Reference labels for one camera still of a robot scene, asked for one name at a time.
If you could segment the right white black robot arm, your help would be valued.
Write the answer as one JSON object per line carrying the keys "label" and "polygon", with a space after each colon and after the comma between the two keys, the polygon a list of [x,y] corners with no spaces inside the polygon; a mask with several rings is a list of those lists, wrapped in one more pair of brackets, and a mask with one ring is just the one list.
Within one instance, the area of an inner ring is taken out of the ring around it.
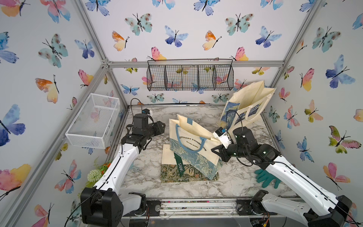
{"label": "right white black robot arm", "polygon": [[294,168],[278,150],[268,144],[259,144],[247,127],[234,129],[232,135],[220,127],[213,135],[222,144],[212,148],[212,152],[222,161],[228,162],[232,157],[245,158],[284,182],[302,199],[302,202],[293,201],[259,190],[251,198],[252,213],[281,214],[307,227],[342,227],[355,221],[349,213],[353,206],[349,198],[336,196],[319,186]]}

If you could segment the cream bag blue floral pattern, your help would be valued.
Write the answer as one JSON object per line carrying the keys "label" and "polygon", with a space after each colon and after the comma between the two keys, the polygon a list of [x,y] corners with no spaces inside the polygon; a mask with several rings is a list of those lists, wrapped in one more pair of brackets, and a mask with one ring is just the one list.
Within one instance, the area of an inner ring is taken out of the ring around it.
{"label": "cream bag blue floral pattern", "polygon": [[204,177],[212,180],[222,167],[220,157],[212,149],[222,145],[214,135],[193,121],[181,115],[169,119],[170,149],[182,161],[188,162]]}

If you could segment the cream bag green handles floral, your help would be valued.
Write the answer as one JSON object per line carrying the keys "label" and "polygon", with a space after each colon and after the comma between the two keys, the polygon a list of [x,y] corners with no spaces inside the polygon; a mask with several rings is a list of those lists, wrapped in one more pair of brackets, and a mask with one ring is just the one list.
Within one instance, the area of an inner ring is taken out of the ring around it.
{"label": "cream bag green handles floral", "polygon": [[210,180],[189,162],[171,151],[169,144],[163,145],[160,179],[162,183]]}

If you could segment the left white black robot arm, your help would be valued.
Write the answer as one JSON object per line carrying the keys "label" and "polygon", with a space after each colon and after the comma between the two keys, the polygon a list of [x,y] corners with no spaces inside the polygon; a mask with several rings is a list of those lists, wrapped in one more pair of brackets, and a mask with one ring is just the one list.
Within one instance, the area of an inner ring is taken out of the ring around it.
{"label": "left white black robot arm", "polygon": [[120,194],[129,168],[139,154],[146,150],[152,138],[164,133],[166,124],[152,117],[149,109],[133,115],[129,131],[122,138],[121,148],[114,160],[93,187],[86,187],[80,195],[80,205],[74,210],[81,211],[83,224],[96,227],[117,227],[123,216],[134,214],[146,216],[148,213],[145,194]]}

